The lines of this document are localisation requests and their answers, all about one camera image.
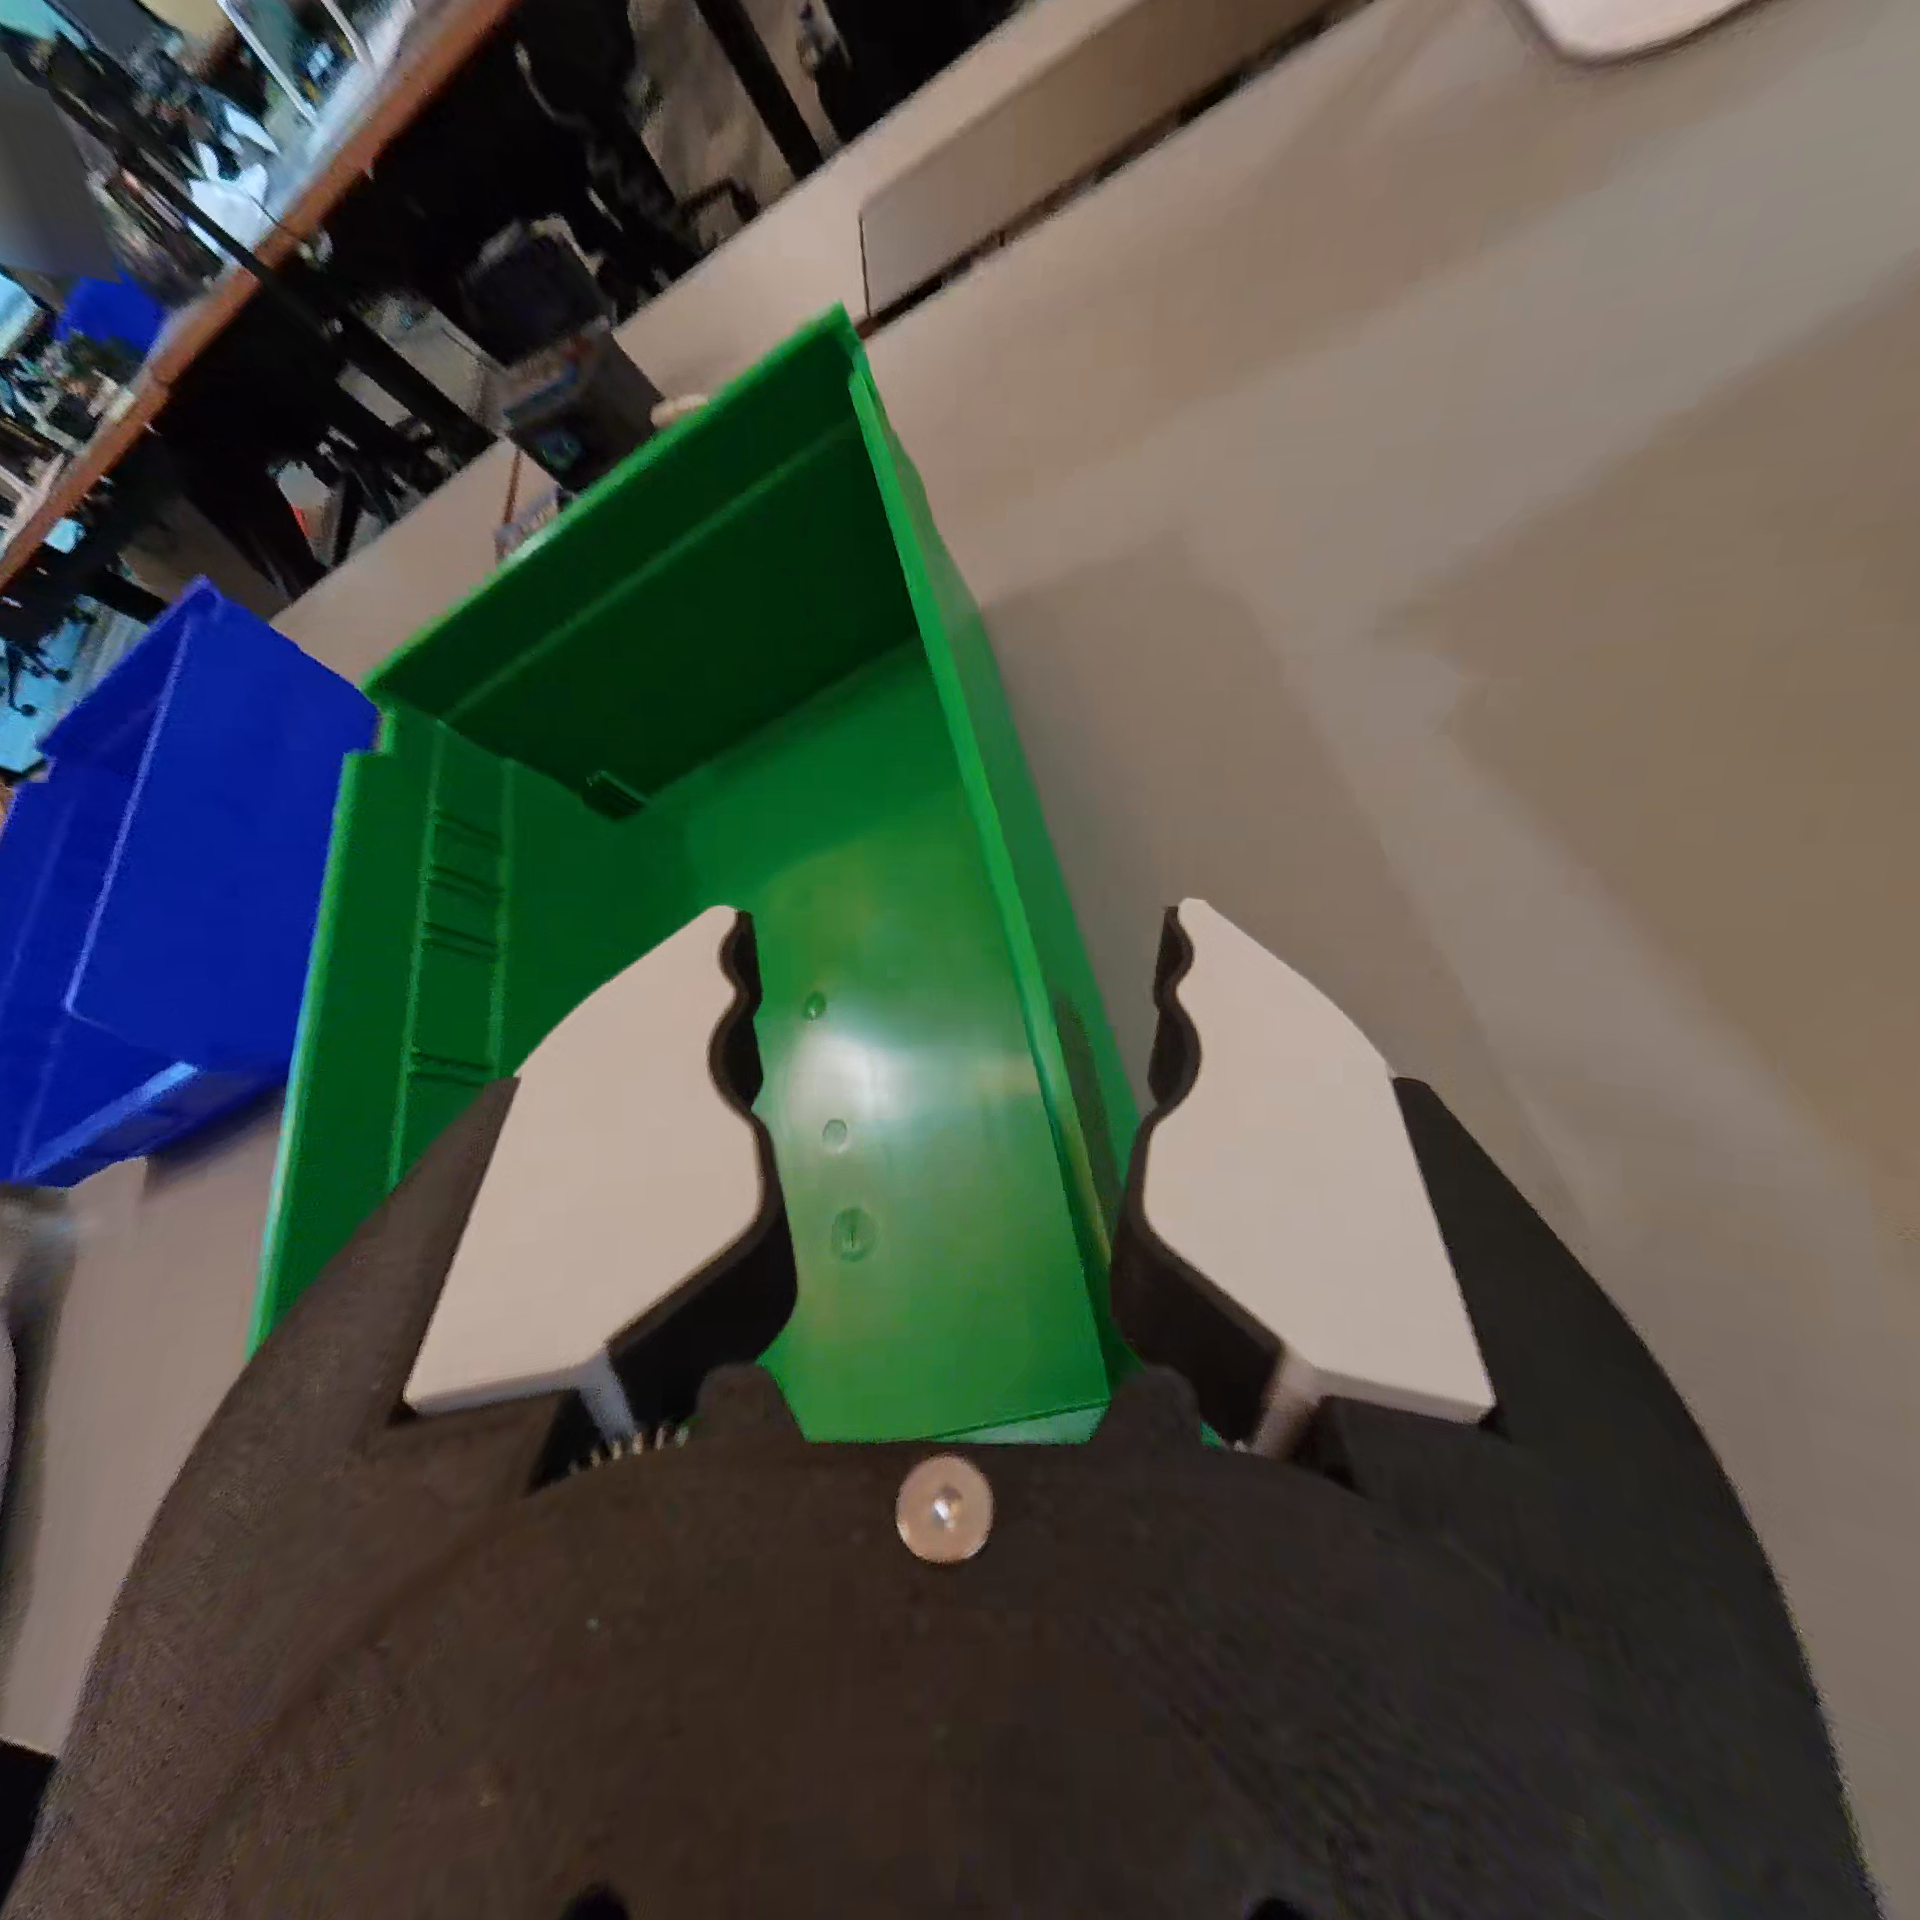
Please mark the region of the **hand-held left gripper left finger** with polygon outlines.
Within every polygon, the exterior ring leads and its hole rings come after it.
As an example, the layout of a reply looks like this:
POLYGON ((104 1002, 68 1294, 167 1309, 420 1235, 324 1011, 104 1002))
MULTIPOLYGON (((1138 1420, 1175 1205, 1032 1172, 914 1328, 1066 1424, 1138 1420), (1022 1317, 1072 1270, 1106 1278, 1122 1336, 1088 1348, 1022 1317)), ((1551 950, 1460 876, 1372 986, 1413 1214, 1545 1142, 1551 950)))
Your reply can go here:
POLYGON ((690 1424, 797 1312, 756 919, 711 903, 514 1068, 405 1378, 417 1415, 567 1394, 606 1453, 690 1424))

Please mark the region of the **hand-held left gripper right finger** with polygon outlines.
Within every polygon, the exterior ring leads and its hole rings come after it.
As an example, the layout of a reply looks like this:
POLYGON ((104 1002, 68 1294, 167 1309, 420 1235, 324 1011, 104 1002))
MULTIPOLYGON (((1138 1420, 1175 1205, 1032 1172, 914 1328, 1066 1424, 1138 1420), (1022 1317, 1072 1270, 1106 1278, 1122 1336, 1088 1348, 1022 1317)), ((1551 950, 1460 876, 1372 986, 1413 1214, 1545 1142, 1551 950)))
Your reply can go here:
POLYGON ((1196 895, 1165 908, 1150 1005, 1109 1245, 1132 1358, 1239 1453, 1293 1453, 1334 1397, 1481 1424, 1495 1384, 1381 1046, 1196 895))

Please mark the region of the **green plastic bin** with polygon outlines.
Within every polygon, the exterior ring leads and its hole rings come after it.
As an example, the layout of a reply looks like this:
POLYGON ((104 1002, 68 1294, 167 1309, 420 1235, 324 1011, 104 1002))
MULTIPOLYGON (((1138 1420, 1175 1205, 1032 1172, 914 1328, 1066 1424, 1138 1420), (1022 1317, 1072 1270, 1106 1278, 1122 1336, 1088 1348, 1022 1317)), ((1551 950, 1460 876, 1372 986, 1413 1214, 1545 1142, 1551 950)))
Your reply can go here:
POLYGON ((807 1439, 1077 1443, 1138 1103, 981 611, 842 307, 377 659, 250 1354, 472 1099, 756 919, 807 1439))

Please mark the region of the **grey desk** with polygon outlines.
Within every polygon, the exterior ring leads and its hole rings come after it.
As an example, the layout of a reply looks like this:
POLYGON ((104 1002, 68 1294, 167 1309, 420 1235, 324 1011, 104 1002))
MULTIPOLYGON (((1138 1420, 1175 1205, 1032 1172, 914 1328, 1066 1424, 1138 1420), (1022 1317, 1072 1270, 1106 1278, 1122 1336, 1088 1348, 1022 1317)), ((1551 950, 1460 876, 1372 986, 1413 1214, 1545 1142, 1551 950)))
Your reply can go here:
POLYGON ((1913 1911, 1913 5, 1365 5, 887 319, 1122 1068, 1205 895, 1637 1319, 1913 1911))

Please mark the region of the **blue plastic bin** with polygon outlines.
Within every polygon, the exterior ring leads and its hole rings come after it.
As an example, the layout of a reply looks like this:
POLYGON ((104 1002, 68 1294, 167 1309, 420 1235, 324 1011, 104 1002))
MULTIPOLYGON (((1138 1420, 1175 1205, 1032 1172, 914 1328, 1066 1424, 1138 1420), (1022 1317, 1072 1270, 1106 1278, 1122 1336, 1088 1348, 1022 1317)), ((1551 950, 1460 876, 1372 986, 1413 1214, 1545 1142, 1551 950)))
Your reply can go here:
POLYGON ((73 1190, 284 1088, 374 703, 192 581, 44 736, 0 842, 0 1176, 73 1190))

